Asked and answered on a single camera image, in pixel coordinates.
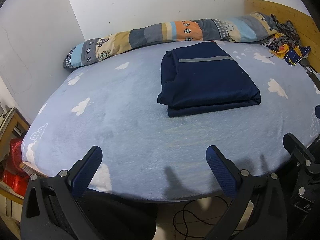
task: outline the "patchwork blanket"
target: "patchwork blanket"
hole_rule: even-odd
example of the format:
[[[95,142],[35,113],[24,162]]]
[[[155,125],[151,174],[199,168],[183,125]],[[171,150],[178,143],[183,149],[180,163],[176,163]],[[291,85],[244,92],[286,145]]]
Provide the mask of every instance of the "patchwork blanket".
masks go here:
[[[213,41],[227,38],[229,41],[251,42],[265,39],[274,33],[277,30],[272,18],[256,12],[232,18],[232,21],[202,19],[159,23],[85,41],[68,53],[63,67],[78,68],[131,49],[170,41]]]

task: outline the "reflective stripe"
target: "reflective stripe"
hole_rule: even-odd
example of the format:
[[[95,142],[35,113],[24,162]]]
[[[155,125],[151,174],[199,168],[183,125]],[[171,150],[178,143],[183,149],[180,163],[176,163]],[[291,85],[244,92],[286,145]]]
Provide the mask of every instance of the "reflective stripe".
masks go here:
[[[214,61],[214,60],[223,60],[223,59],[231,59],[234,60],[232,57],[229,56],[216,56],[216,57],[201,57],[201,58],[188,58],[188,59],[181,59],[179,58],[179,62],[201,62],[201,61]]]

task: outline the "blue mesh pad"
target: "blue mesh pad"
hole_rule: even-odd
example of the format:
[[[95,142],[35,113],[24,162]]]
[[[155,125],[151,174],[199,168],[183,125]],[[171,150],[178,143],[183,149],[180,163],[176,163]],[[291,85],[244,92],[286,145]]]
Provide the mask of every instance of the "blue mesh pad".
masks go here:
[[[318,119],[320,119],[320,105],[317,105],[317,106],[316,106],[315,114],[316,114],[316,117],[317,117]]]
[[[71,194],[73,197],[81,197],[82,194],[87,189],[90,181],[92,180],[94,174],[96,173],[99,165],[102,161],[102,151],[99,147],[96,147],[87,153],[88,158],[85,156],[80,162],[82,167],[80,167],[79,172],[75,175],[74,179],[71,181]]]
[[[219,182],[224,194],[227,197],[235,198],[237,195],[237,183],[231,172],[225,166],[223,161],[217,155],[212,146],[207,148],[205,153],[207,163],[209,164],[214,176]]]

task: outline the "crumpled fabric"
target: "crumpled fabric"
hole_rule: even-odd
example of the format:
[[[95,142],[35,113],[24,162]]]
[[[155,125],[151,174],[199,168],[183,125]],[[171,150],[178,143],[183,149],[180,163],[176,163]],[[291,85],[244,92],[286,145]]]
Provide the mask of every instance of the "crumpled fabric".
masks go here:
[[[262,44],[268,47],[272,54],[284,59],[291,66],[307,58],[311,47],[302,47],[300,37],[292,22],[287,20],[281,23],[273,14],[271,18],[276,23],[279,33],[262,40]]]

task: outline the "black cable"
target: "black cable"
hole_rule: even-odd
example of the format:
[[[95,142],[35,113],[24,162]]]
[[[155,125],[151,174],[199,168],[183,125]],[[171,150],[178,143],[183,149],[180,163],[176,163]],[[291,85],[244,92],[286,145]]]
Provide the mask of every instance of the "black cable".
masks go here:
[[[221,199],[221,200],[226,204],[227,208],[229,207],[229,204],[228,204],[228,202],[227,202],[225,199],[223,199],[223,198],[220,197],[220,196],[215,196],[215,197]],[[202,223],[204,223],[204,224],[206,224],[206,225],[209,225],[209,226],[214,226],[214,225],[215,225],[215,224],[210,224],[210,223],[208,223],[208,222],[206,222],[206,221],[204,221],[204,220],[201,220],[201,219],[198,218],[193,212],[191,212],[190,210],[186,210],[186,209],[185,209],[187,205],[189,205],[190,203],[192,203],[192,202],[194,202],[194,201],[196,201],[196,200],[192,200],[192,201],[186,203],[186,204],[183,206],[183,209],[182,209],[182,210],[179,210],[178,212],[176,212],[176,213],[174,214],[173,219],[172,219],[172,223],[173,223],[174,229],[175,229],[179,234],[185,236],[184,240],[187,240],[187,237],[190,237],[190,238],[204,238],[204,236],[189,236],[189,235],[188,235],[188,225],[187,225],[187,222],[186,222],[186,219],[185,219],[185,216],[184,216],[184,213],[185,213],[185,212],[189,212],[189,213],[190,213],[191,215],[193,215],[198,221],[200,221],[200,222],[202,222]],[[185,225],[185,227],[186,227],[186,233],[185,233],[185,234],[182,233],[182,232],[180,232],[180,231],[177,229],[176,223],[175,223],[175,218],[176,218],[177,214],[179,214],[180,212],[182,212],[183,223],[184,223],[184,225]]]

